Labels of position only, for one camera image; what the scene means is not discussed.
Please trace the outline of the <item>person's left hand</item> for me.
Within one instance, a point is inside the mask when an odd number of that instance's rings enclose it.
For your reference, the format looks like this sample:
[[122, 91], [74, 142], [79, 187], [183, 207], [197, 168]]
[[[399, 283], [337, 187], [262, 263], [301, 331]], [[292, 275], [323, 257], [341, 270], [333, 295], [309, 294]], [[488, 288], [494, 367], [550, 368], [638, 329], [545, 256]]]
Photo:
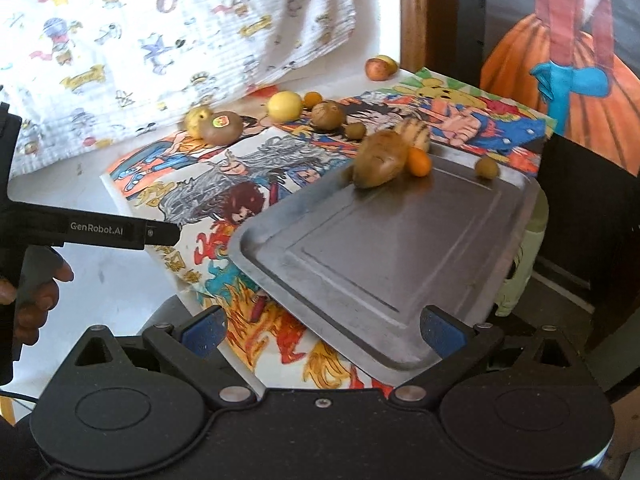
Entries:
[[50, 247], [29, 247], [21, 270], [24, 281], [13, 286], [1, 275], [1, 304], [15, 304], [14, 346], [33, 346], [49, 312], [60, 299], [60, 283], [74, 280], [74, 272], [62, 256]]

